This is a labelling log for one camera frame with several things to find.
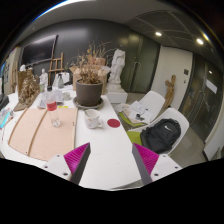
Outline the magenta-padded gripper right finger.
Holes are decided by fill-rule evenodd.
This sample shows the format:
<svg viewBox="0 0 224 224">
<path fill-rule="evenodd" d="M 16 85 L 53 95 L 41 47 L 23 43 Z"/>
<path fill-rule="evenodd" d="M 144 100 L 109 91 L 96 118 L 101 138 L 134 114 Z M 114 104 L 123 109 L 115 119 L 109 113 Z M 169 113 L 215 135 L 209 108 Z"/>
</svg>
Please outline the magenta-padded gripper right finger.
<svg viewBox="0 0 224 224">
<path fill-rule="evenodd" d="M 167 154 L 159 155 L 136 143 L 132 146 L 132 154 L 144 185 L 181 170 L 181 167 Z"/>
</svg>

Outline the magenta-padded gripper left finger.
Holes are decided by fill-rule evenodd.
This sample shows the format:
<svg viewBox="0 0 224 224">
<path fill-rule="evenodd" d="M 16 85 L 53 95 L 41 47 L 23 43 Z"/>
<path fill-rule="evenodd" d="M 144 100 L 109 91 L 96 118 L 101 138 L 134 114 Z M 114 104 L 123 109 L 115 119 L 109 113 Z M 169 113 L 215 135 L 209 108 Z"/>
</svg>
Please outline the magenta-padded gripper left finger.
<svg viewBox="0 0 224 224">
<path fill-rule="evenodd" d="M 56 154 L 42 166 L 42 169 L 78 185 L 90 152 L 90 144 L 86 143 L 65 155 Z"/>
</svg>

